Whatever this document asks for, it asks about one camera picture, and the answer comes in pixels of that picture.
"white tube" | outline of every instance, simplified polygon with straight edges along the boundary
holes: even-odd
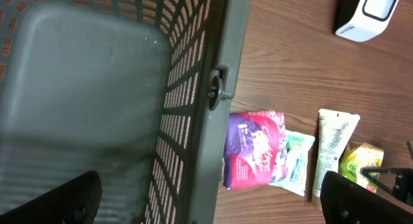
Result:
[[[319,114],[319,148],[316,177],[312,188],[311,202],[321,210],[320,192],[328,171],[338,172],[338,160],[349,141],[360,116],[346,112],[321,109]]]

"wooden table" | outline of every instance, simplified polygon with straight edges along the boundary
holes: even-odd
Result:
[[[352,141],[384,149],[384,167],[413,167],[413,0],[400,0],[387,29],[366,43],[333,34],[336,3],[252,0],[232,111],[283,111],[287,129],[313,135],[320,108],[359,114]],[[269,185],[221,186],[215,223],[324,223],[308,202],[313,177],[305,198]]]

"white device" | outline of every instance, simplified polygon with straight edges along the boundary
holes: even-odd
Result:
[[[336,35],[364,42],[387,27],[399,0],[342,0],[338,10]]]

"green package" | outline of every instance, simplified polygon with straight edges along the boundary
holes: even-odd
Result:
[[[384,151],[368,143],[349,143],[340,162],[339,174],[376,193],[377,185],[360,174],[363,167],[380,167]],[[378,173],[370,174],[379,179]]]
[[[284,170],[287,176],[270,185],[285,188],[300,196],[304,196],[307,180],[308,151],[314,143],[315,137],[299,132],[286,131],[287,158]]]

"pink package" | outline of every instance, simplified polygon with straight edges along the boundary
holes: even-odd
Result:
[[[224,151],[224,186],[264,185],[287,175],[284,114],[275,111],[231,114]]]

